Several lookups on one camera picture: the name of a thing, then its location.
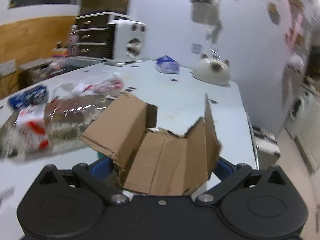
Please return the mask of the torn brown cardboard box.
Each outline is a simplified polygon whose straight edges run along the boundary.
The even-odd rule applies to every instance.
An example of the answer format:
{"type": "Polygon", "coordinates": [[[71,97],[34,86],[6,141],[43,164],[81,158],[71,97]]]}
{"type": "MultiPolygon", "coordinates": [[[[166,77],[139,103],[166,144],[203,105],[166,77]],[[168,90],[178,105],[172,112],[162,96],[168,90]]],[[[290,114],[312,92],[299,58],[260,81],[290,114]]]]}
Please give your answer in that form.
{"type": "Polygon", "coordinates": [[[157,110],[122,92],[80,140],[111,158],[124,189],[154,196],[192,194],[210,178],[221,151],[210,102],[183,135],[157,127],[157,110]]]}

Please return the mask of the white red plastic bag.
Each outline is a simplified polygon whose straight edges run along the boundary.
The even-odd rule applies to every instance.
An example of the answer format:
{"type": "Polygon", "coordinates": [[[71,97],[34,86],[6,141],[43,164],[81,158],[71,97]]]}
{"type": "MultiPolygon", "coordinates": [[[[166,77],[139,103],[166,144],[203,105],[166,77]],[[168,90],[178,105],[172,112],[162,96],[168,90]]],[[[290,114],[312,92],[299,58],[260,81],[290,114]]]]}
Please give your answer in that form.
{"type": "Polygon", "coordinates": [[[86,95],[117,96],[124,88],[124,81],[118,72],[113,73],[107,79],[99,82],[75,81],[63,82],[57,85],[52,91],[52,99],[75,98],[86,95]]]}

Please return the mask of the beige ribbed suitcase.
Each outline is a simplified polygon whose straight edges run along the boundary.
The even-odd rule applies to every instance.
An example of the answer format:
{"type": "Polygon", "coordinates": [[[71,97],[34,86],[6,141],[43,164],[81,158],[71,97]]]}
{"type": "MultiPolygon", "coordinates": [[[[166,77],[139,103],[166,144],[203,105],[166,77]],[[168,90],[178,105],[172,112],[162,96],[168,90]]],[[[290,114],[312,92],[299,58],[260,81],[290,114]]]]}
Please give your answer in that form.
{"type": "Polygon", "coordinates": [[[266,130],[253,126],[254,142],[257,149],[259,168],[267,169],[270,165],[276,164],[280,158],[280,149],[275,136],[266,130]]]}

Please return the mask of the large clear plastic bottle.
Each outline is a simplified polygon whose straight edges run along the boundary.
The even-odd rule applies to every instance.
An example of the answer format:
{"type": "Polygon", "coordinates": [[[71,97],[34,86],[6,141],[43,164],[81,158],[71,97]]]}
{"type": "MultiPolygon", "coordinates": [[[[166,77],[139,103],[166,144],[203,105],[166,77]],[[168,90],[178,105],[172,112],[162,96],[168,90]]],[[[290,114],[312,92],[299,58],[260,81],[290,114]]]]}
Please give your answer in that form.
{"type": "Polygon", "coordinates": [[[1,158],[32,158],[86,147],[80,136],[112,102],[100,95],[16,110],[1,127],[1,158]]]}

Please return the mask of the white washing machine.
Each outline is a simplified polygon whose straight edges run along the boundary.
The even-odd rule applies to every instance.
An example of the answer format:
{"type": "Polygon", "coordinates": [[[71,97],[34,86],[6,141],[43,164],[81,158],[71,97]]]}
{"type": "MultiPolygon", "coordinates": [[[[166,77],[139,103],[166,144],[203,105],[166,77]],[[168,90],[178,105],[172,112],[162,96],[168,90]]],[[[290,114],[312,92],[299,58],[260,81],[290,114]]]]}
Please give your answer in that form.
{"type": "Polygon", "coordinates": [[[310,108],[314,103],[314,95],[308,89],[302,87],[294,104],[289,110],[284,127],[294,140],[300,132],[304,119],[310,112],[310,108]]]}

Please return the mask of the white cat-shaped ceramic jar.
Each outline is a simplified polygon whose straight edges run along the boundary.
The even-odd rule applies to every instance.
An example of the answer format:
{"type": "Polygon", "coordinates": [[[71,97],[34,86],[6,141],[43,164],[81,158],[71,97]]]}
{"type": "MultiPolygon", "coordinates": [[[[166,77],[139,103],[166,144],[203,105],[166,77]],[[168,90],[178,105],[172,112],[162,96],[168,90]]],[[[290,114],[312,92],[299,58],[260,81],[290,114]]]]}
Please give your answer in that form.
{"type": "Polygon", "coordinates": [[[228,86],[231,78],[229,61],[220,60],[217,54],[202,54],[192,68],[193,77],[212,85],[228,86]]]}

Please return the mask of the blue tissue pack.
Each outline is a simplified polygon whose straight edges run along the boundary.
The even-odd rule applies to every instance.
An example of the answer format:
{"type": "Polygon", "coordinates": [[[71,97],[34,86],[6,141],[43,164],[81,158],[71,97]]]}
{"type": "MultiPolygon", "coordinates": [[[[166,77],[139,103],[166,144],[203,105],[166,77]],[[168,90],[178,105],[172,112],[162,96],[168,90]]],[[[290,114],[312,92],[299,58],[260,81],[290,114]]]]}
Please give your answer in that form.
{"type": "Polygon", "coordinates": [[[180,64],[168,55],[156,60],[155,69],[163,74],[180,74],[180,64]]]}

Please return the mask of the water bottle red label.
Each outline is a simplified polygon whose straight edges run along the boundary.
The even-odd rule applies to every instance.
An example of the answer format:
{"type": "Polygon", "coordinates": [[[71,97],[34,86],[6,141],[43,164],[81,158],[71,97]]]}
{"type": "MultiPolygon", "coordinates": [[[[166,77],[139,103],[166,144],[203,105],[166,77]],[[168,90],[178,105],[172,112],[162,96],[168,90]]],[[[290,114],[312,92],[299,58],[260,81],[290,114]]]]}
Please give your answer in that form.
{"type": "Polygon", "coordinates": [[[68,50],[68,56],[70,57],[75,57],[78,55],[79,35],[77,33],[77,28],[78,28],[77,24],[74,24],[71,26],[70,35],[68,38],[67,50],[68,50]]]}

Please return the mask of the white fluffy sheep toy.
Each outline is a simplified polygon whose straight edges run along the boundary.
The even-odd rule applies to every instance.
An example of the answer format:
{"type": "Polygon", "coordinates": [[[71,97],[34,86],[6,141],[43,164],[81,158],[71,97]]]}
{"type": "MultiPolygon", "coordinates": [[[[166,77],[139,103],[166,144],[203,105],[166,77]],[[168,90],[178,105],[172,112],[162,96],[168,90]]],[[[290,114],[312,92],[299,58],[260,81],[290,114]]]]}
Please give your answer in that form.
{"type": "Polygon", "coordinates": [[[288,58],[288,61],[286,63],[287,69],[290,69],[294,71],[297,74],[302,74],[303,73],[303,68],[304,68],[304,62],[302,58],[298,55],[291,55],[288,58]]]}

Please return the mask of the white space heater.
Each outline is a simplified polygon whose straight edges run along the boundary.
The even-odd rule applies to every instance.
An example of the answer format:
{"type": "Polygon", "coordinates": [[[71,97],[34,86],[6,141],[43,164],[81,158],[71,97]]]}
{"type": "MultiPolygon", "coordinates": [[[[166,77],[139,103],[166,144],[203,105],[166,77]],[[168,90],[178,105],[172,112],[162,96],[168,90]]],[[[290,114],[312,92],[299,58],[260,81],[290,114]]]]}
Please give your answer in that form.
{"type": "Polygon", "coordinates": [[[106,62],[114,66],[144,61],[147,27],[132,20],[112,20],[107,26],[106,62]]]}

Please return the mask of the black white drawer unit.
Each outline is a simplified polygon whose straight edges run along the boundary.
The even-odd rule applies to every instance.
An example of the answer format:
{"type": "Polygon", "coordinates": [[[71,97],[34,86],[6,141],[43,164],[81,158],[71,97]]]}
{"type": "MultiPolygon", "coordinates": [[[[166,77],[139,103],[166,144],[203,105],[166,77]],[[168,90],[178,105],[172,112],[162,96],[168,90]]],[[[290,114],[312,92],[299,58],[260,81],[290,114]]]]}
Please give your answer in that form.
{"type": "Polygon", "coordinates": [[[107,26],[112,20],[129,20],[128,15],[116,12],[97,12],[75,18],[78,25],[78,55],[85,57],[105,58],[108,43],[107,26]]]}

